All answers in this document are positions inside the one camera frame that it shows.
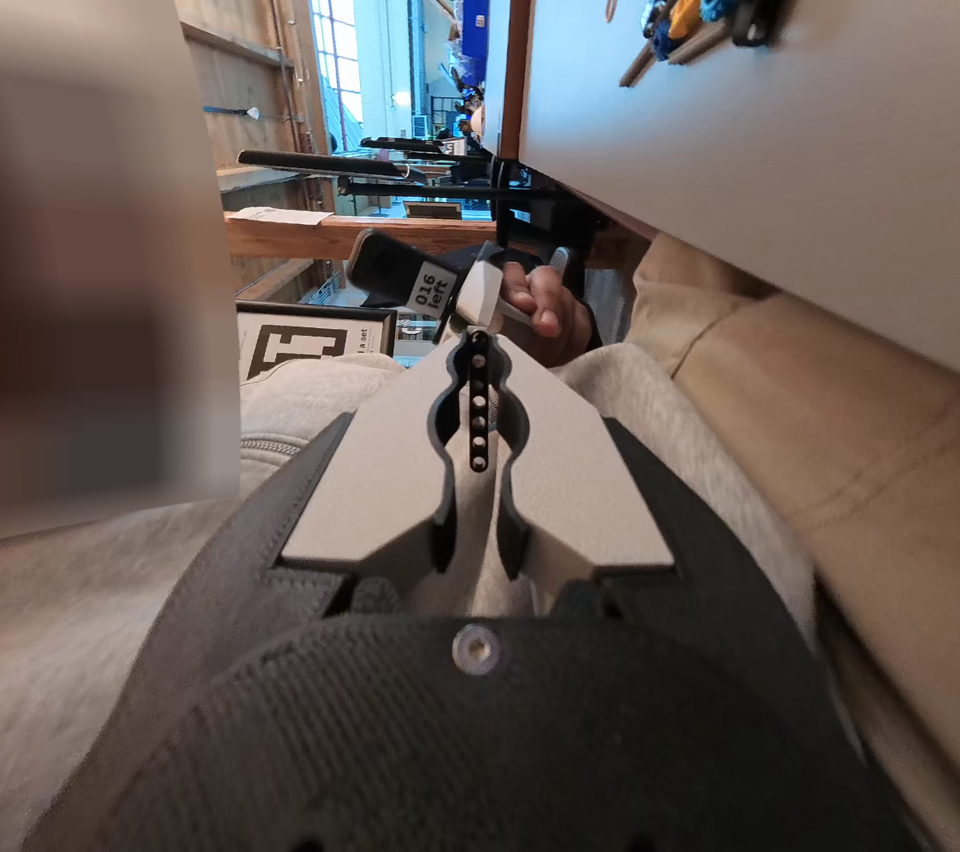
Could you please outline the person's left hand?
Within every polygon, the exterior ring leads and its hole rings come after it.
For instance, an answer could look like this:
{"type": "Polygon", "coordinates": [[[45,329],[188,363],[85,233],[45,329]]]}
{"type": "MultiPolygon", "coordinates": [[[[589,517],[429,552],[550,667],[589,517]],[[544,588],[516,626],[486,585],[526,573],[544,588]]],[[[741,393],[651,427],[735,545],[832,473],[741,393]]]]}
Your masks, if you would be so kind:
{"type": "Polygon", "coordinates": [[[530,354],[543,366],[564,366],[601,342],[591,309],[549,266],[526,272],[520,263],[506,263],[501,294],[510,306],[530,318],[530,354]]]}

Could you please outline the grey zip hoodie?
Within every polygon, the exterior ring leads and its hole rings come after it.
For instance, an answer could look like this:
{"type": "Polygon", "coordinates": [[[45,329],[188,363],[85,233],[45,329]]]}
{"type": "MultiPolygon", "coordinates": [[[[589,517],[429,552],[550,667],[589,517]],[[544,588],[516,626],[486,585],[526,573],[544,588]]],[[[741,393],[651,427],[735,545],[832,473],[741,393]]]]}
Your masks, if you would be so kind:
{"type": "Polygon", "coordinates": [[[402,370],[382,355],[285,362],[239,390],[236,497],[2,542],[2,850],[18,850],[90,748],[201,546],[323,428],[402,370]]]}

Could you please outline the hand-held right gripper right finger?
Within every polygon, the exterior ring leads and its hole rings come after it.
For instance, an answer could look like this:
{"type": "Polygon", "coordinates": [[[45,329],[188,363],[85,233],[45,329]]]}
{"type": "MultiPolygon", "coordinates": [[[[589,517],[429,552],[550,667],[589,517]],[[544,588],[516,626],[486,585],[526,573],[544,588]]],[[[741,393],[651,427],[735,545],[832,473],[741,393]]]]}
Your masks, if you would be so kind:
{"type": "Polygon", "coordinates": [[[605,420],[505,336],[490,341],[500,472],[496,543],[546,613],[571,582],[673,571],[675,559],[605,420]]]}

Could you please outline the black framed sign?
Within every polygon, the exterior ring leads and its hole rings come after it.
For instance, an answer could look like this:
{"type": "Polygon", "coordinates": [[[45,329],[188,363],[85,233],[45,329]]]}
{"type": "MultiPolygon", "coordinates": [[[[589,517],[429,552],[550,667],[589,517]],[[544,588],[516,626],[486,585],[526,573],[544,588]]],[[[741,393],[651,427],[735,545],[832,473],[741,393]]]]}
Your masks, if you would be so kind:
{"type": "Polygon", "coordinates": [[[239,381],[283,363],[355,355],[393,355],[394,309],[318,306],[238,299],[239,381]]]}

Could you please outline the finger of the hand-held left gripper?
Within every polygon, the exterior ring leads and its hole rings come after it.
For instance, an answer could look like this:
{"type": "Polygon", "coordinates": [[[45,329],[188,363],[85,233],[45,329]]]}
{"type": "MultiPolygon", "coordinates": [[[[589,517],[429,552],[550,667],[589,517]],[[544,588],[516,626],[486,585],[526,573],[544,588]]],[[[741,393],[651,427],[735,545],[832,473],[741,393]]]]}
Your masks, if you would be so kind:
{"type": "Polygon", "coordinates": [[[498,295],[492,318],[490,320],[492,332],[535,332],[531,316],[514,307],[502,295],[498,295]]]}
{"type": "Polygon", "coordinates": [[[462,280],[455,317],[467,327],[488,329],[494,322],[503,284],[503,252],[497,244],[481,246],[462,280]]]}

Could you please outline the black lego beam with holes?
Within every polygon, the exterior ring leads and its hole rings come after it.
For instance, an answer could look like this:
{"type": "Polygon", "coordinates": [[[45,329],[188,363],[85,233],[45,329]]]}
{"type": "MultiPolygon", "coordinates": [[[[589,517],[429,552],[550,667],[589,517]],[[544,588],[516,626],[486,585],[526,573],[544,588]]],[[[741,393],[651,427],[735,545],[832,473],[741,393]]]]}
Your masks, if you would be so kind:
{"type": "Polygon", "coordinates": [[[469,333],[467,342],[470,346],[467,365],[469,466],[474,473],[484,473],[489,467],[491,442],[490,338],[486,332],[477,329],[469,333]]]}

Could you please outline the black desk clamp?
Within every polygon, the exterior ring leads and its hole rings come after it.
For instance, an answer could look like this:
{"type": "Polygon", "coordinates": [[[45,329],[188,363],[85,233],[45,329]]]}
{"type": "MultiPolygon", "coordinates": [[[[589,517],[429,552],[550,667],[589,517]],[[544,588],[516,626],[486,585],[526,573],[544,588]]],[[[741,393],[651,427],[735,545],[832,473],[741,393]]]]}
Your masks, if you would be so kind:
{"type": "Polygon", "coordinates": [[[529,254],[541,265],[559,248],[584,263],[610,220],[550,177],[516,161],[489,164],[489,209],[495,243],[529,254]]]}

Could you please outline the white paper sheet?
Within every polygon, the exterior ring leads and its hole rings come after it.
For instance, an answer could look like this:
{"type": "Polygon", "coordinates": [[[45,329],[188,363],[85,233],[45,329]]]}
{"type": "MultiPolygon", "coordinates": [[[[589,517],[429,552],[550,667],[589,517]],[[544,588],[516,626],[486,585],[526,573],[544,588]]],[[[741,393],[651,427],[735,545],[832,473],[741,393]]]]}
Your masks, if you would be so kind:
{"type": "Polygon", "coordinates": [[[224,214],[224,218],[239,222],[316,226],[334,215],[335,212],[330,211],[249,206],[238,211],[227,212],[224,214]]]}

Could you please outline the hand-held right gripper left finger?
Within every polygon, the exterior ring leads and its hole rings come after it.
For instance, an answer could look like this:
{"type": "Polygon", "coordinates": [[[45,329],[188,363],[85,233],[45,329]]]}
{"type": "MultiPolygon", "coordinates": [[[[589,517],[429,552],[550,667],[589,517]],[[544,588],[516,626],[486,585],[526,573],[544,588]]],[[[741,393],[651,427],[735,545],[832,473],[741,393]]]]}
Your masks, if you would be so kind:
{"type": "Polygon", "coordinates": [[[360,578],[424,579],[455,551],[460,341],[438,346],[361,404],[280,557],[360,578]]]}

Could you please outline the beige trousers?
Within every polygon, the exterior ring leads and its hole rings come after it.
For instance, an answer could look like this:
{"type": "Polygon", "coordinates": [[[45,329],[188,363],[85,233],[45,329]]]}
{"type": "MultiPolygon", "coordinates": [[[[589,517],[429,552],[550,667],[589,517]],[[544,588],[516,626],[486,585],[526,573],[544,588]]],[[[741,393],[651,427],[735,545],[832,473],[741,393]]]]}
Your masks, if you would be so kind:
{"type": "Polygon", "coordinates": [[[958,373],[663,233],[633,282],[628,340],[810,553],[846,708],[958,850],[958,373]]]}

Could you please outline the grey lego axle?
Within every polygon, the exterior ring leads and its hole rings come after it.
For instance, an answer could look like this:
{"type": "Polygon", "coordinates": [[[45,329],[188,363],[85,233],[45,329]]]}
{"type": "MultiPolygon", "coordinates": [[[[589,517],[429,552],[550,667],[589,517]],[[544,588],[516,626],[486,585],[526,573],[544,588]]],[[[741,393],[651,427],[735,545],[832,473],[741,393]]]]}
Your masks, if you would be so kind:
{"type": "Polygon", "coordinates": [[[688,66],[716,47],[727,42],[731,35],[731,24],[727,19],[701,24],[690,36],[681,42],[668,61],[656,61],[651,49],[651,38],[645,43],[636,58],[630,63],[618,79],[620,88],[632,88],[656,64],[670,66],[688,66]]]}

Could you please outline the blue plastic bin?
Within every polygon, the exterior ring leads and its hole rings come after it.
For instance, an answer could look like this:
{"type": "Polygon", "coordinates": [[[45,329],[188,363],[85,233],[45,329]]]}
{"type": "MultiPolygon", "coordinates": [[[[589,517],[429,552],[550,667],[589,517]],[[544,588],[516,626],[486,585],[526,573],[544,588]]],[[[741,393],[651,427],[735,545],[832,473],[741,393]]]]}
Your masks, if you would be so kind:
{"type": "Polygon", "coordinates": [[[486,60],[489,45],[490,0],[462,0],[462,54],[486,60]]]}

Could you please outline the large window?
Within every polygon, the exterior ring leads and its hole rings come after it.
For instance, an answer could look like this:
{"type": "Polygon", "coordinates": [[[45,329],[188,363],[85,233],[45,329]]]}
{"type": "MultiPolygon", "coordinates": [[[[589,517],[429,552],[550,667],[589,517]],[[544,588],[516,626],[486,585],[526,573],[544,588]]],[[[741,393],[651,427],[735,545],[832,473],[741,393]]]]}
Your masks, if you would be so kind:
{"type": "Polygon", "coordinates": [[[308,0],[328,127],[353,133],[364,122],[354,0],[308,0]]]}

